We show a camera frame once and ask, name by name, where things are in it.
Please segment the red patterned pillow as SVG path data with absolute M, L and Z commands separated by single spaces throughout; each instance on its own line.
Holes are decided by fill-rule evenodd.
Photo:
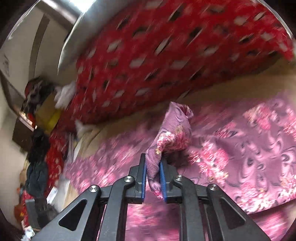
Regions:
M 51 134 L 117 121 L 238 78 L 278 58 L 295 39 L 258 1 L 96 1 L 76 23 L 60 67 L 76 60 L 76 93 Z

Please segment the dark clothes pile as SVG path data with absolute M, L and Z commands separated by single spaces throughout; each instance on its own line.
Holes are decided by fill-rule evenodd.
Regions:
M 58 214 L 45 197 L 49 176 L 45 157 L 49 147 L 49 139 L 44 132 L 40 129 L 34 130 L 32 146 L 28 153 L 29 166 L 25 182 L 25 190 L 30 197 L 25 200 L 25 207 L 29 225 L 36 230 L 41 230 Z

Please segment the purple pink floral cloth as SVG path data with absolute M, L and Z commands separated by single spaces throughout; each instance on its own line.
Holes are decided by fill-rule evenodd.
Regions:
M 280 95 L 259 101 L 185 106 L 171 103 L 129 120 L 93 128 L 65 176 L 79 192 L 125 176 L 146 154 L 145 202 L 131 205 L 127 240 L 178 240 L 179 209 L 162 200 L 159 161 L 199 185 L 218 184 L 271 240 L 281 240 L 295 202 L 295 111 Z

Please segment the white crumpled plastic bag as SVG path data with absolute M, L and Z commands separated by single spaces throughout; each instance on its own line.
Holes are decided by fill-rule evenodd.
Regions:
M 76 93 L 76 82 L 73 81 L 65 86 L 55 87 L 56 95 L 54 97 L 56 109 L 67 109 L 69 103 Z

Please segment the yellow box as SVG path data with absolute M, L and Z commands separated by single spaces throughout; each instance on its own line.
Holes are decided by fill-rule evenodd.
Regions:
M 35 113 L 36 124 L 46 135 L 50 135 L 60 119 L 62 110 L 56 109 L 55 94 L 50 94 Z

